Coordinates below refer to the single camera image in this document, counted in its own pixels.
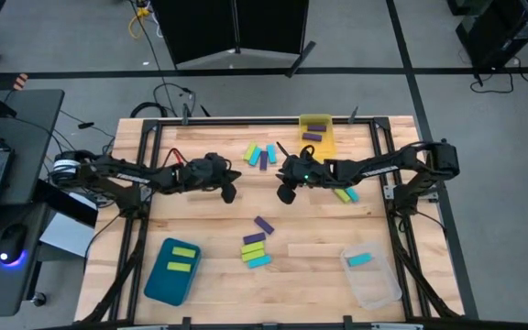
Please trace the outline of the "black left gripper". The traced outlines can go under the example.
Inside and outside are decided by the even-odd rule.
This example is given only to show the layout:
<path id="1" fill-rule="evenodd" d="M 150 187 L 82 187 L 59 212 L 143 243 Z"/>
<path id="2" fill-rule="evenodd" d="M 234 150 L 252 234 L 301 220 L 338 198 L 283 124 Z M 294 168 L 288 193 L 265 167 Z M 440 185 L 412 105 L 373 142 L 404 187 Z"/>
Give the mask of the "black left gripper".
<path id="1" fill-rule="evenodd" d="M 193 159 L 185 165 L 185 188 L 187 191 L 214 190 L 241 175 L 241 171 L 228 169 L 227 159 L 217 153 L 207 153 L 202 159 Z"/>

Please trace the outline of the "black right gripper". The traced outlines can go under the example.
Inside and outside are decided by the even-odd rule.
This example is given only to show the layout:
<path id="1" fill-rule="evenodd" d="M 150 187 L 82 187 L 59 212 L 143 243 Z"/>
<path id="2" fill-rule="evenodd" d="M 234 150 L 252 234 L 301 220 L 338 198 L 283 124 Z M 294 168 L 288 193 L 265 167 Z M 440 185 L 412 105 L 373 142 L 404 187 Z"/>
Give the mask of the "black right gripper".
<path id="1" fill-rule="evenodd" d="M 320 186 L 325 180 L 325 166 L 314 159 L 294 158 L 289 168 L 280 168 L 276 175 L 283 184 Z"/>

